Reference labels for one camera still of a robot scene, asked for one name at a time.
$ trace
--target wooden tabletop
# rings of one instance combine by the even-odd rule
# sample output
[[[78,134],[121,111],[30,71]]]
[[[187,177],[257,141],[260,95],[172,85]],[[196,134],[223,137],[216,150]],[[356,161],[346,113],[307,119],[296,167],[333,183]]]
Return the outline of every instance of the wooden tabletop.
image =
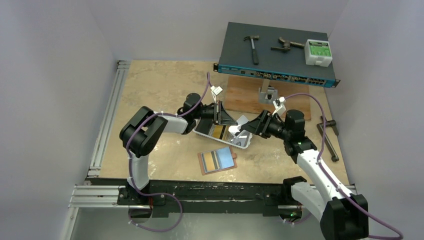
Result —
[[[228,75],[214,72],[213,62],[133,60],[119,100],[100,177],[126,178],[128,176],[128,156],[119,139],[119,133],[140,107],[147,106],[154,111],[174,114],[183,105],[188,94],[203,93],[208,71],[211,83],[224,89],[224,92],[218,96],[218,99],[223,100]],[[310,86],[309,93],[321,102],[327,119],[332,119],[324,89]],[[209,104],[212,101],[211,94],[206,94],[202,102]],[[310,107],[311,121],[306,122],[306,135],[320,149],[321,135],[317,124],[321,122],[321,111],[312,99]],[[245,115],[250,120],[257,117],[257,114],[252,113],[228,112],[234,119],[241,115]],[[343,184],[349,184],[337,137],[331,128],[327,130],[328,138],[339,155],[340,161],[332,162],[327,149],[322,157],[339,180]],[[287,156],[281,139],[275,137],[263,139],[256,135],[253,136],[247,149],[233,148],[237,154],[237,168],[202,175],[197,154],[226,146],[224,143],[194,132],[188,135],[164,133],[150,153],[149,177],[162,180],[282,183],[286,178],[303,176],[311,183],[305,172],[293,162],[291,157]]]

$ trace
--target gray floor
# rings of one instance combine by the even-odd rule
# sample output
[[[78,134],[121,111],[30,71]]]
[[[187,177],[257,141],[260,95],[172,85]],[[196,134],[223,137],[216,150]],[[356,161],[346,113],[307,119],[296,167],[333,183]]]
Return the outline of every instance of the gray floor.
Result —
[[[185,213],[181,223],[171,231],[149,232],[128,224],[127,209],[80,208],[73,240],[323,240],[318,221],[311,217],[306,222],[290,227],[276,217],[260,214],[199,214]],[[150,219],[146,226],[164,228],[178,218]]]

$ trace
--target green label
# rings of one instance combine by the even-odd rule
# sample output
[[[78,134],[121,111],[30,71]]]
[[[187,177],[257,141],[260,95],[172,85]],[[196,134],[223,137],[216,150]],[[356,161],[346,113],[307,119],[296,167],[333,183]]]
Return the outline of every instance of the green label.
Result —
[[[309,48],[312,55],[331,57],[330,47],[326,42],[310,41]]]

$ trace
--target white wall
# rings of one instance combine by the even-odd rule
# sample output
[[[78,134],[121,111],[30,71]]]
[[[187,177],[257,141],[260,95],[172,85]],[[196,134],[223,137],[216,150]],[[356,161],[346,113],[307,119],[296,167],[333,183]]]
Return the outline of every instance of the white wall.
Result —
[[[423,239],[423,12],[421,0],[349,1],[330,36],[342,82],[327,97],[348,175],[405,239]]]
[[[57,240],[115,60],[84,0],[0,1],[0,234]]]
[[[228,22],[330,33],[348,0],[88,0],[117,59],[217,60]]]

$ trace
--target plywood surface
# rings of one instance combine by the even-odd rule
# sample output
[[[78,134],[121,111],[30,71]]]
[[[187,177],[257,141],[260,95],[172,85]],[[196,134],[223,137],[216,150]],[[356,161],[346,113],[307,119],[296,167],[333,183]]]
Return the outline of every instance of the plywood surface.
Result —
[[[228,77],[225,94],[225,108],[227,110],[259,114],[264,109],[274,112],[272,104],[263,104],[258,100],[258,91],[262,80],[254,77],[230,75]],[[289,96],[296,93],[309,93],[309,86],[305,84],[271,80],[269,85],[278,90],[278,96]],[[302,111],[306,120],[311,120],[311,103],[308,96],[297,96],[285,104],[287,110]]]
[[[207,71],[210,71],[212,84],[224,89],[218,96],[218,99],[223,100],[228,75],[213,72],[213,62],[132,61],[107,143],[100,177],[128,176],[128,156],[122,147],[119,132],[140,107],[148,106],[155,111],[175,113],[189,93],[203,92]],[[324,89],[311,86],[309,92],[321,101],[327,118],[331,119]],[[208,93],[203,103],[209,104],[212,100]],[[294,101],[294,98],[287,100],[288,103],[290,101]],[[311,121],[306,122],[306,134],[319,146],[321,135],[316,124],[320,122],[321,113],[316,103],[310,101]],[[235,119],[242,114],[250,120],[257,117],[257,114],[252,113],[228,112]],[[328,136],[341,156],[337,137],[331,129]],[[188,135],[164,133],[150,154],[149,177],[164,180],[281,183],[285,178],[304,176],[311,182],[304,171],[286,155],[280,139],[263,139],[259,136],[253,136],[247,149],[233,148],[237,154],[237,168],[202,175],[197,154],[226,146],[193,132]],[[334,174],[344,184],[348,184],[343,158],[332,162],[328,150],[324,151],[323,158]]]

